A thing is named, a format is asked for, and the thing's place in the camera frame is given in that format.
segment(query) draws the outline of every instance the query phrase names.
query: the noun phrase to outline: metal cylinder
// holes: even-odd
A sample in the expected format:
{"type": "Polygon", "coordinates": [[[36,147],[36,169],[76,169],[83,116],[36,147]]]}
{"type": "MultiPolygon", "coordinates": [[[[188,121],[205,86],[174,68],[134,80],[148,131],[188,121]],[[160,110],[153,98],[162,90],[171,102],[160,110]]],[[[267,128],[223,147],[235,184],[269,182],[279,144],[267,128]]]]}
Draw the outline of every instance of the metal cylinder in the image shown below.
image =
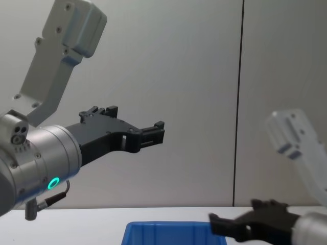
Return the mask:
{"type": "Polygon", "coordinates": [[[5,194],[10,201],[0,203],[0,216],[74,176],[81,164],[77,141],[61,126],[31,131],[21,145],[2,143],[0,197],[5,194]]]}
{"type": "Polygon", "coordinates": [[[308,213],[295,223],[292,234],[293,245],[326,245],[327,215],[308,213]]]}

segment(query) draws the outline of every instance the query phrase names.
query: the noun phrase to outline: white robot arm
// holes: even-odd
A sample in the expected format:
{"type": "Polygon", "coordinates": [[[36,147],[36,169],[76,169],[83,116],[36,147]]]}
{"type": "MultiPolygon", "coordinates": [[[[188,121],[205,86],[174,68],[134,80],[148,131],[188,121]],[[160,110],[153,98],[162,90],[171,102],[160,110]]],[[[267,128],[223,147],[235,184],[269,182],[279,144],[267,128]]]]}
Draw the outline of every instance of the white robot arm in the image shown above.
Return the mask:
{"type": "MultiPolygon", "coordinates": [[[[309,193],[327,207],[327,153],[301,110],[276,111],[266,123],[275,150],[293,160],[309,193]]],[[[273,245],[327,244],[327,216],[289,213],[287,204],[252,200],[253,211],[235,220],[210,215],[213,233],[236,241],[263,240],[273,245]]]]}
{"type": "MultiPolygon", "coordinates": [[[[295,162],[309,193],[327,207],[327,153],[323,143],[302,110],[276,111],[266,129],[275,150],[295,162]]],[[[327,244],[327,216],[309,213],[293,228],[294,245],[327,244]]]]}
{"type": "Polygon", "coordinates": [[[14,113],[38,126],[52,115],[71,76],[83,57],[91,57],[106,26],[107,17],[93,3],[56,0],[20,92],[14,96],[14,113]]]}

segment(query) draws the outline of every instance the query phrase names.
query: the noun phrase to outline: table surface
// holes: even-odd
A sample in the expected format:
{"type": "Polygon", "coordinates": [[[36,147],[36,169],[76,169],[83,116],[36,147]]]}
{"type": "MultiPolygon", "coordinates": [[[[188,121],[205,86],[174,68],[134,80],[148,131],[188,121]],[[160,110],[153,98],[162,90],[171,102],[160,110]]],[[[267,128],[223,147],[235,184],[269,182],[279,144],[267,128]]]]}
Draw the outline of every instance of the table surface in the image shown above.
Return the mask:
{"type": "MultiPolygon", "coordinates": [[[[24,219],[23,210],[13,210],[0,218],[0,244],[15,245],[120,245],[125,227],[133,221],[208,221],[208,213],[235,218],[250,210],[246,207],[203,208],[116,208],[44,210],[35,221],[24,219]]],[[[290,212],[315,211],[327,214],[323,207],[291,207],[290,212]]],[[[236,245],[227,239],[228,245],[236,245]]],[[[261,241],[247,245],[266,244],[261,241]]]]}

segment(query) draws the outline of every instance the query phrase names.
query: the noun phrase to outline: blue container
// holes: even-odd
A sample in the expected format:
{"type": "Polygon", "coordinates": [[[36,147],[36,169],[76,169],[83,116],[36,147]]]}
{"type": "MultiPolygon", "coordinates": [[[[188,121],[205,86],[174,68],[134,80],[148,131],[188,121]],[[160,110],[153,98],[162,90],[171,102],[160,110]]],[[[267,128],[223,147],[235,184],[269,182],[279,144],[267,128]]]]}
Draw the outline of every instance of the blue container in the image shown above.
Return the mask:
{"type": "Polygon", "coordinates": [[[132,222],[122,245],[227,245],[207,222],[132,222]]]}

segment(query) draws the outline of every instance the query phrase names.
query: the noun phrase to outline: screw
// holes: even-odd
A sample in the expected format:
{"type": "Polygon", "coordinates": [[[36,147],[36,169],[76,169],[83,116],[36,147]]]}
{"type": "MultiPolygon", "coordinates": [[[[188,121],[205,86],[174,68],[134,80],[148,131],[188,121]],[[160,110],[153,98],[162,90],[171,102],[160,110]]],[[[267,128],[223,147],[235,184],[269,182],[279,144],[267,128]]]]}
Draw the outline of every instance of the screw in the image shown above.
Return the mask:
{"type": "Polygon", "coordinates": [[[61,30],[62,30],[61,27],[57,27],[56,32],[57,32],[57,33],[61,33],[61,30]]]}
{"type": "Polygon", "coordinates": [[[35,103],[32,104],[32,108],[36,108],[36,107],[38,107],[39,105],[40,105],[39,102],[35,102],[35,103]]]}
{"type": "Polygon", "coordinates": [[[36,41],[35,41],[35,43],[36,43],[37,45],[40,45],[40,44],[41,44],[41,42],[42,42],[42,39],[41,39],[41,38],[39,38],[39,37],[38,37],[38,38],[36,39],[36,41]]]}
{"type": "Polygon", "coordinates": [[[67,4],[66,7],[65,7],[65,10],[66,11],[69,11],[71,9],[71,5],[70,4],[67,4]]]}
{"type": "Polygon", "coordinates": [[[41,154],[40,154],[40,153],[35,153],[34,156],[35,156],[37,159],[40,159],[40,158],[41,158],[41,154]]]}

